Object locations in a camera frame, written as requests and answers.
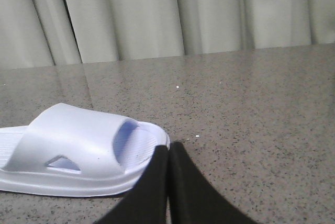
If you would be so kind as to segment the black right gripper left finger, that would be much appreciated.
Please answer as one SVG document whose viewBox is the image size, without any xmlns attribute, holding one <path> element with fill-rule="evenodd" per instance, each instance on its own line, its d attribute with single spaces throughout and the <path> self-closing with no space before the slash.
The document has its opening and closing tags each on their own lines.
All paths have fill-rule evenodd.
<svg viewBox="0 0 335 224">
<path fill-rule="evenodd" d="M 124 198 L 97 223 L 166 223 L 168 148 L 158 145 Z"/>
</svg>

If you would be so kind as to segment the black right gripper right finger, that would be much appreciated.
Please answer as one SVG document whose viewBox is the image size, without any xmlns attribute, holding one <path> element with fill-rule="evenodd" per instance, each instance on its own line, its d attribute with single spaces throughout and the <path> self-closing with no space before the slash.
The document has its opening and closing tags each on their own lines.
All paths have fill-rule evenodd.
<svg viewBox="0 0 335 224">
<path fill-rule="evenodd" d="M 180 142 L 169 150 L 169 201 L 172 223 L 255 223 L 212 187 Z"/>
</svg>

